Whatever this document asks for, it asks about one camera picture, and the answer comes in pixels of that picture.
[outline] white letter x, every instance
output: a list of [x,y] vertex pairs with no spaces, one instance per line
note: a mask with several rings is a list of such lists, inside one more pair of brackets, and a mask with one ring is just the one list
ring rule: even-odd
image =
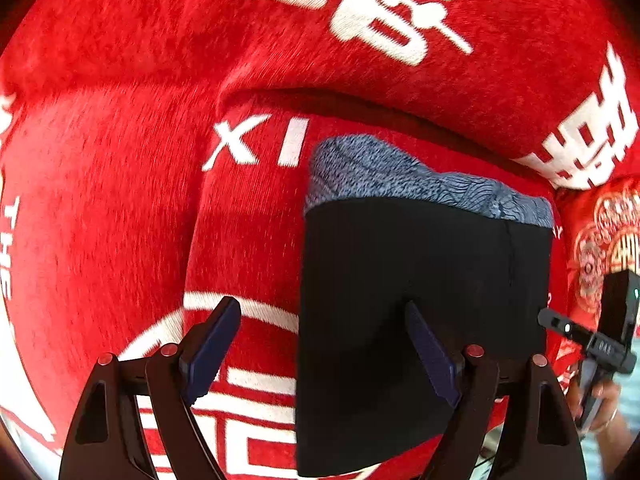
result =
[[209,171],[213,168],[213,163],[216,161],[216,157],[225,146],[229,148],[231,155],[238,164],[257,164],[258,159],[255,158],[255,155],[251,152],[249,147],[242,142],[240,137],[253,130],[258,124],[263,123],[269,117],[271,117],[271,114],[252,115],[238,124],[238,126],[233,130],[229,129],[228,121],[215,124],[213,128],[220,137],[220,143],[214,150],[211,158],[202,167],[202,171]]

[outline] bracelet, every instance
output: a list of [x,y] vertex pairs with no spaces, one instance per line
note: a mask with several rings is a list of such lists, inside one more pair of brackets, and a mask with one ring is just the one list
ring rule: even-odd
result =
[[605,422],[604,424],[601,424],[595,430],[589,430],[589,432],[592,435],[601,434],[604,430],[606,430],[609,427],[609,424],[611,424],[613,422],[613,419],[616,418],[617,414],[618,414],[618,409],[616,408],[615,410],[613,410],[613,415],[611,415],[611,418],[607,422]]

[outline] black fabric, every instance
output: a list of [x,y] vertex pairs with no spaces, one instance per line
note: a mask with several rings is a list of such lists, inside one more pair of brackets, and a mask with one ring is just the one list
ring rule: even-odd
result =
[[419,200],[329,202],[306,215],[298,382],[300,476],[383,462],[441,434],[438,398],[404,331],[430,325],[489,354],[545,350],[552,232]]

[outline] person's arm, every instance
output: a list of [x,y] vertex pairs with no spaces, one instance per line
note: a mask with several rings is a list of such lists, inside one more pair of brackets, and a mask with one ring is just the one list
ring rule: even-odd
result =
[[[634,438],[625,418],[618,413],[620,386],[606,381],[594,386],[592,393],[594,397],[603,399],[598,414],[593,419],[591,431],[596,434],[604,475],[610,476],[633,444]],[[582,391],[577,381],[572,381],[566,400],[575,418],[580,414],[582,400]]]

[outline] blue gray textured cloth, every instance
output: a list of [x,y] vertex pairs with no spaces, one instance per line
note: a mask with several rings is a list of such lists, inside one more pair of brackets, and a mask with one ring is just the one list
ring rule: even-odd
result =
[[437,173],[370,135],[324,140],[310,162],[305,213],[325,202],[392,197],[427,200],[481,214],[552,228],[549,202],[503,183],[465,173]]

